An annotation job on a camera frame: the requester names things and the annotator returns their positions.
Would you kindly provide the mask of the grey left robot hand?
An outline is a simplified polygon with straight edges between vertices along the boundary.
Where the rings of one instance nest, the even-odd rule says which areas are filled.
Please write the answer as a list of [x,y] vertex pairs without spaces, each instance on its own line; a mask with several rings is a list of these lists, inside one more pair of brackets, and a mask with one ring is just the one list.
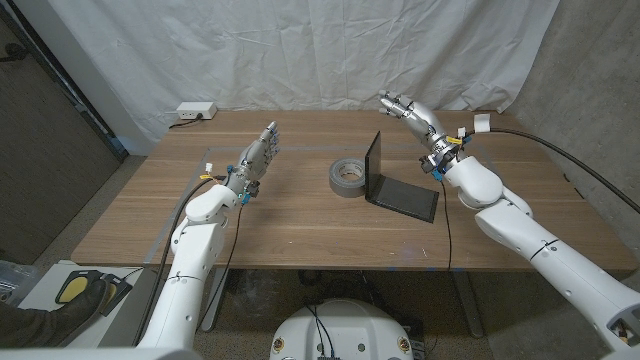
[[259,192],[260,179],[279,152],[277,122],[271,122],[261,135],[245,148],[236,166],[227,176],[225,186],[236,194],[248,193],[256,197]]

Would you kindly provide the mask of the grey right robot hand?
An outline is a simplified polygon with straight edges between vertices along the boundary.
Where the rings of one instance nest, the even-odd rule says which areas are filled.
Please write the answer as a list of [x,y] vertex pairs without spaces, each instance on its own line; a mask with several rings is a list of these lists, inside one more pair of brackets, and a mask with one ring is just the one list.
[[452,141],[437,116],[426,105],[406,95],[389,90],[380,90],[378,95],[383,106],[381,112],[398,118],[429,150],[422,160],[426,172],[437,170],[444,174],[449,170],[461,145]]

